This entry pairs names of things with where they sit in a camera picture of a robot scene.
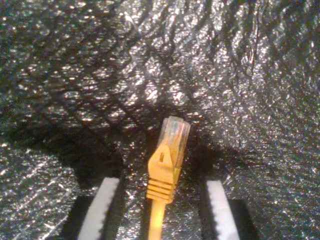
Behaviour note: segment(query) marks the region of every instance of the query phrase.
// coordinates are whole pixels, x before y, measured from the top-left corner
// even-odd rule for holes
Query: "white toothed jaw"
[[[99,240],[119,179],[105,177],[85,215],[78,240]]]
[[[240,240],[221,181],[207,181],[210,204],[218,240]]]

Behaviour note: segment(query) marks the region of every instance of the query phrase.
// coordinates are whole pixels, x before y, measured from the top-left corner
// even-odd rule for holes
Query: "yellow ethernet cable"
[[[181,118],[163,121],[157,149],[148,162],[146,197],[152,199],[148,240],[161,240],[165,207],[174,200],[189,131],[189,123]]]

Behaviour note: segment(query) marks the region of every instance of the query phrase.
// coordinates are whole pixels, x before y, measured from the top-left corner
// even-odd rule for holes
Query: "bubble wrap foil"
[[[245,200],[261,239],[319,237],[318,1],[0,4],[0,239],[58,235],[112,176],[117,239],[140,239],[169,115],[191,132],[164,240],[201,239],[204,178]]]

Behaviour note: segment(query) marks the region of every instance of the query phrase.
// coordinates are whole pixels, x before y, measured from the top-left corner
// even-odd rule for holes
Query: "yellow cable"
[[[161,240],[162,222],[165,216],[165,207],[165,203],[152,200],[148,240]]]
[[[158,148],[148,162],[146,197],[152,199],[148,240],[161,240],[166,204],[174,200],[189,131],[190,125],[181,118],[163,121]]]

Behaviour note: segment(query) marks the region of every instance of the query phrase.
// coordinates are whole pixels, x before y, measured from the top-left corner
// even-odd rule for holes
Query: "foil tunnel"
[[[78,197],[123,186],[144,227],[164,118],[191,125],[163,240],[202,239],[203,177],[261,239],[319,238],[319,1],[0,3],[0,239],[55,239]]]

